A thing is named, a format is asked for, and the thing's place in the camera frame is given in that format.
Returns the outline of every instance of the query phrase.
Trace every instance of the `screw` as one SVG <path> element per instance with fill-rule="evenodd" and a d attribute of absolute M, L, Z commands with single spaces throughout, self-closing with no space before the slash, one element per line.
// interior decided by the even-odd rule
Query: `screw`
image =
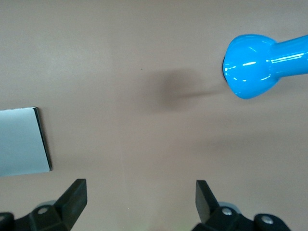
<path fill-rule="evenodd" d="M 223 208 L 222 209 L 222 213 L 226 216 L 231 216 L 232 215 L 232 211 L 229 208 Z"/>
<path fill-rule="evenodd" d="M 40 208 L 40 209 L 38 210 L 38 214 L 46 213 L 47 210 L 48 210 L 48 208 L 46 208 L 46 207 Z"/>
<path fill-rule="evenodd" d="M 264 223 L 267 223 L 267 224 L 269 224 L 269 225 L 271 225 L 271 224 L 274 223 L 274 221 L 272 220 L 272 218 L 270 218 L 269 216 L 263 216 L 263 217 L 261 217 L 261 219 L 262 219 L 262 221 L 263 221 Z"/>

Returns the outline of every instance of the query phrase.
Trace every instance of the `blue handle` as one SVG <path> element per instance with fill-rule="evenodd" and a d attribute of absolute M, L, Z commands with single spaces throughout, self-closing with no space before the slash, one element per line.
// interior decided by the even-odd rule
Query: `blue handle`
<path fill-rule="evenodd" d="M 308 36 L 280 43 L 263 35 L 236 37 L 227 49 L 223 73 L 238 97 L 256 97 L 282 77 L 308 73 Z"/>

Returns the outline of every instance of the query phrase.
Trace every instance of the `silver bolt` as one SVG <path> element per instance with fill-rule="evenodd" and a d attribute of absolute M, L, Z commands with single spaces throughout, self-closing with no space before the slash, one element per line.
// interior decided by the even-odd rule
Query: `silver bolt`
<path fill-rule="evenodd" d="M 43 214 L 43 213 L 46 213 L 46 212 L 47 212 L 47 210 L 48 210 L 48 208 L 46 208 L 46 207 L 44 207 L 44 208 L 40 208 L 40 209 L 38 210 L 38 214 Z"/>
<path fill-rule="evenodd" d="M 263 221 L 264 223 L 267 223 L 267 224 L 269 224 L 269 225 L 271 225 L 271 224 L 274 223 L 274 221 L 272 220 L 272 218 L 270 218 L 269 216 L 263 216 L 263 217 L 261 217 L 261 219 L 262 219 L 262 221 Z"/>
<path fill-rule="evenodd" d="M 222 213 L 226 216 L 231 216 L 232 215 L 232 211 L 229 208 L 223 208 L 222 209 Z"/>

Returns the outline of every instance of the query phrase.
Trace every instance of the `table surface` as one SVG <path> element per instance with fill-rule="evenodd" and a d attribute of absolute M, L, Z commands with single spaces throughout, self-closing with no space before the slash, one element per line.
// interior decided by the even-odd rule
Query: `table surface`
<path fill-rule="evenodd" d="M 40 109 L 53 170 L 0 178 L 21 217 L 86 178 L 74 231 L 189 231 L 195 181 L 252 219 L 307 229 L 307 75 L 237 98 L 222 75 L 241 34 L 308 33 L 306 0 L 0 3 L 0 109 Z"/>

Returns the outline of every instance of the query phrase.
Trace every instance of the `glossy blue plastic object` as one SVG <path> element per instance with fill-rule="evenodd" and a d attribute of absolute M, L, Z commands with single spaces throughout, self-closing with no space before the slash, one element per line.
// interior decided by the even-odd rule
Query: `glossy blue plastic object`
<path fill-rule="evenodd" d="M 308 35 L 285 42 L 263 35 L 241 35 L 229 45 L 223 73 L 242 99 L 254 98 L 280 78 L 308 73 Z"/>

